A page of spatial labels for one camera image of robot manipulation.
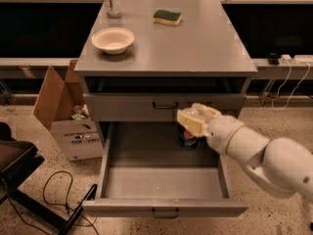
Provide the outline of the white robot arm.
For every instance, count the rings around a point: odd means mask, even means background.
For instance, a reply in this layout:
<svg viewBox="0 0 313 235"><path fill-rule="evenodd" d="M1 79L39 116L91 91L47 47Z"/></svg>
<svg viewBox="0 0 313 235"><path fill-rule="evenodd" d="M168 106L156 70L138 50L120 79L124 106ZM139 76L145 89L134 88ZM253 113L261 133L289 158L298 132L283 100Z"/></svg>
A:
<svg viewBox="0 0 313 235"><path fill-rule="evenodd" d="M195 103L177 122L222 156L233 159L260 188L278 198L298 193L313 202L313 154L289 138L269 139L236 117Z"/></svg>

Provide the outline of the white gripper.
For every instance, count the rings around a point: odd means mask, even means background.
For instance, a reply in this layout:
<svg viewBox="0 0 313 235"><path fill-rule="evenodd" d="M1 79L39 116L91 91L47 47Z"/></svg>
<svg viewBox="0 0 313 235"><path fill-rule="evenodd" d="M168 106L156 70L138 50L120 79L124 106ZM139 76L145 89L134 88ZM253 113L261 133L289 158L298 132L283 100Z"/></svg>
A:
<svg viewBox="0 0 313 235"><path fill-rule="evenodd" d="M209 118L213 120L207 126ZM204 137L208 132L208 146L220 155L227 154L230 140L245 125L235 117L221 116L218 110L200 103L194 103L191 109L179 110L177 122L196 137Z"/></svg>

